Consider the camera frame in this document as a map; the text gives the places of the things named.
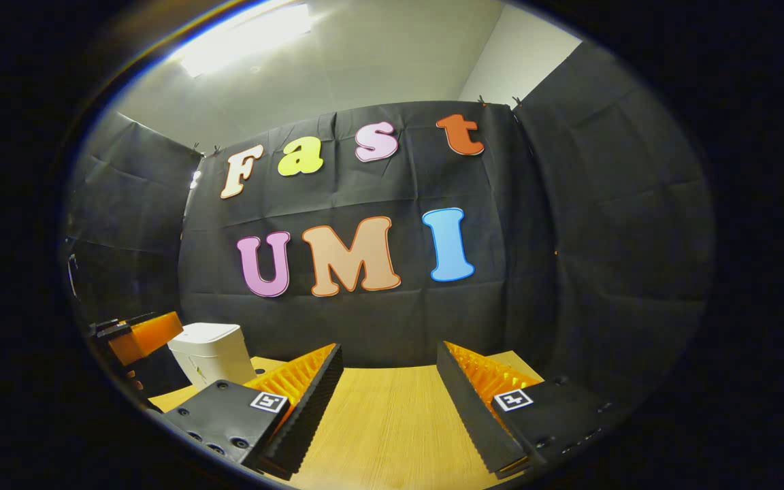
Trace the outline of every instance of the black curtain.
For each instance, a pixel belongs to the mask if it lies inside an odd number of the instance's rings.
[[[59,261],[81,327],[183,311],[177,257],[186,194],[200,153],[112,112],[74,164]],[[148,396],[188,384],[168,348],[136,368]]]
[[[436,122],[451,114],[476,122],[471,140],[485,151],[466,156],[449,148]],[[395,127],[398,150],[381,161],[359,161],[355,132],[380,121]],[[321,140],[323,166],[314,174],[281,176],[282,149],[304,136]],[[259,144],[264,155],[243,191],[221,199],[227,159]],[[249,353],[272,359],[340,342],[347,366],[432,365],[441,340],[484,354],[514,348],[536,367],[547,359],[556,304],[551,218],[507,105],[411,102],[335,112],[232,145],[205,159],[201,170],[178,271],[186,322],[237,323]],[[438,208],[464,211],[464,250],[476,268],[466,279],[435,282],[429,275],[435,249],[422,217]],[[302,232],[329,225],[349,246],[360,221],[380,215],[392,221],[389,254],[401,285],[314,297],[313,257]],[[289,289],[259,297],[245,285],[236,243],[261,239],[259,269],[271,279],[265,237],[277,231],[291,235]]]
[[[582,43],[522,100],[557,236],[558,337],[545,373],[636,400],[699,325],[715,224],[701,158],[610,53]]]

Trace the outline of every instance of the ceiling light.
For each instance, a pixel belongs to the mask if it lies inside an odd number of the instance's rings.
[[[281,46],[310,31],[307,3],[281,7],[291,1],[271,0],[244,10],[193,39],[172,58],[198,77],[248,54]]]

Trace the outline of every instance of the orange ridged pad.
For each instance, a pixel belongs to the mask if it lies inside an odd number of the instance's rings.
[[[151,318],[131,327],[131,332],[108,342],[124,366],[149,356],[157,348],[183,332],[176,311]]]
[[[451,344],[444,341],[444,344],[449,349],[449,353],[454,357],[455,362],[458,363],[461,370],[468,377],[470,384],[473,385],[476,394],[480,397],[492,416],[498,421],[501,426],[506,429],[504,422],[498,418],[495,409],[492,408],[492,398],[507,391],[521,390],[522,388],[531,387],[539,382],[541,378],[532,378],[511,368],[510,366],[503,365],[488,357],[481,356],[474,353],[472,350],[467,350],[464,347]]]
[[[251,379],[244,385],[244,387],[253,388],[253,390],[265,391],[266,393],[289,398],[289,410],[283,415],[280,424],[277,425],[278,429],[289,418],[292,410],[295,409],[296,404],[301,400],[305,391],[308,390],[310,382],[314,380],[314,376],[319,372],[333,348],[335,348],[335,344],[320,347],[314,350],[313,353],[296,357],[296,359],[281,365],[279,368],[270,370],[258,376],[258,378]]]

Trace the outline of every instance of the table surface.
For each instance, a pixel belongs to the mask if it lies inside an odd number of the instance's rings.
[[[512,350],[488,357],[541,379]],[[253,357],[252,365],[271,370],[283,362]],[[190,385],[150,401],[168,412],[196,392]],[[498,480],[486,470],[429,365],[344,369],[301,469],[284,483],[305,490],[477,490],[517,476]]]

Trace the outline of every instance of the white box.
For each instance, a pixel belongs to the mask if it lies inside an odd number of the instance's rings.
[[[255,378],[239,325],[191,323],[168,342],[174,359],[198,390],[218,379],[245,384]]]

